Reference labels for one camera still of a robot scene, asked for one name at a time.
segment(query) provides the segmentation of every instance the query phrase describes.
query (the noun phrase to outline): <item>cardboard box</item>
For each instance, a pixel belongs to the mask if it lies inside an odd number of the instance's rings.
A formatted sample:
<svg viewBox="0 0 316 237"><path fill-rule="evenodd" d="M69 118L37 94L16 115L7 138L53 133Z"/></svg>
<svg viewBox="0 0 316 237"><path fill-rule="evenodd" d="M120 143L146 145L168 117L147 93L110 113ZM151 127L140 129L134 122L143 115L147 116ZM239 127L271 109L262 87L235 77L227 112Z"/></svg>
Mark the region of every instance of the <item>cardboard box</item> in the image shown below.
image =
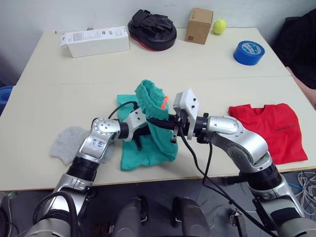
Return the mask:
<svg viewBox="0 0 316 237"><path fill-rule="evenodd" d="M213 20L213 11L193 8L185 41L205 44Z"/></svg>
<svg viewBox="0 0 316 237"><path fill-rule="evenodd" d="M61 46L67 45L74 58L129 50L128 34L124 26L92 31L65 33Z"/></svg>

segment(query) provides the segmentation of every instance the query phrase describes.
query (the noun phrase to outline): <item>brown box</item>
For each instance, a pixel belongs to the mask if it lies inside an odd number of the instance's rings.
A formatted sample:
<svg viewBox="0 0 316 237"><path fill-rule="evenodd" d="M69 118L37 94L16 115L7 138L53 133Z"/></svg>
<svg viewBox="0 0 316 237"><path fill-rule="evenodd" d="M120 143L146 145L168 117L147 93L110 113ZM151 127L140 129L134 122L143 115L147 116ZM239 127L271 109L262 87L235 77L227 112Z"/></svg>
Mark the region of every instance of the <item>brown box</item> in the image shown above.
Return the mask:
<svg viewBox="0 0 316 237"><path fill-rule="evenodd" d="M193 8L185 41L205 44L213 20L213 11Z"/></svg>

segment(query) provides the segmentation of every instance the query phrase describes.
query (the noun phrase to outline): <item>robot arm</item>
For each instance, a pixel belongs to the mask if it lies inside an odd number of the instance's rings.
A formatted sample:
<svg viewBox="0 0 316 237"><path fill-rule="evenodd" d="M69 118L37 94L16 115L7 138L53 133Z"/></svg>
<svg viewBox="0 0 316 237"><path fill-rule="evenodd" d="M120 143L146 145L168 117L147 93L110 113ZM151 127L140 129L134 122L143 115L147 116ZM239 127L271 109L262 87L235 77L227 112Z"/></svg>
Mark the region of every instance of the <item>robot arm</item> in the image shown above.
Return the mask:
<svg viewBox="0 0 316 237"><path fill-rule="evenodd" d="M316 223L304 218L304 212L285 178L279 174L268 152L266 141L258 134L245 129L233 117L198 117L198 101L188 89L176 96L173 104L176 115L169 120L149 119L156 126L173 130L171 142L176 142L179 127L191 139L199 143L212 143L224 150L244 176L255 199L259 217L270 230L277 230L280 237L314 236L308 231L316 230ZM147 123L140 108L126 120L97 118L91 132L79 148L68 171L63 174L54 193L71 195L78 218L84 214L89 201L89 191L96 170L105 161L105 152L116 139L130 141L139 128ZM26 237L68 237L70 225L65 213L69 212L62 197L54 197L44 208L43 218L25 235Z"/></svg>

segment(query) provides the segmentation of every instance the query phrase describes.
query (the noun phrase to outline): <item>person's hand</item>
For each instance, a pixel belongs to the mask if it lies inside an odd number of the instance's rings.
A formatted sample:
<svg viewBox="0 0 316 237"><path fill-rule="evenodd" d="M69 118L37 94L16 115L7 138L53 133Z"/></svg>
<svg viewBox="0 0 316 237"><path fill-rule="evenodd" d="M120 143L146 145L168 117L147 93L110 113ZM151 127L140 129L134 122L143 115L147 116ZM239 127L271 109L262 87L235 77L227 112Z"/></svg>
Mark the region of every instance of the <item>person's hand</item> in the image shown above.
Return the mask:
<svg viewBox="0 0 316 237"><path fill-rule="evenodd" d="M299 88L302 90L302 92L305 94L307 99L310 101L310 103L313 105L314 109L316 109L316 90L310 89L307 87L304 83L302 83L292 72L292 70L289 67L286 67L286 69L291 73L292 77L294 78L296 84L299 86Z"/></svg>

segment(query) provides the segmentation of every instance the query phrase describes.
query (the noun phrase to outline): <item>cable bundle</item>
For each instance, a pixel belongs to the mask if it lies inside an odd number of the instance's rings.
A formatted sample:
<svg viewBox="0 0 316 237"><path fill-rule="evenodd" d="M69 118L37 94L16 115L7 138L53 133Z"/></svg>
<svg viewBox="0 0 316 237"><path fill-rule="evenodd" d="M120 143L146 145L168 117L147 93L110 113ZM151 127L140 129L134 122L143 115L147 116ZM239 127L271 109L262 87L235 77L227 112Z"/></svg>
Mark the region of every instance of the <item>cable bundle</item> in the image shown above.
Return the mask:
<svg viewBox="0 0 316 237"><path fill-rule="evenodd" d="M308 178L306 174L312 174L313 176ZM295 196L302 195L301 206L303 207L305 214L313 216L316 214L316 197L313 193L313 190L316 189L316 173L301 171L297 175L297 180L302 191Z"/></svg>

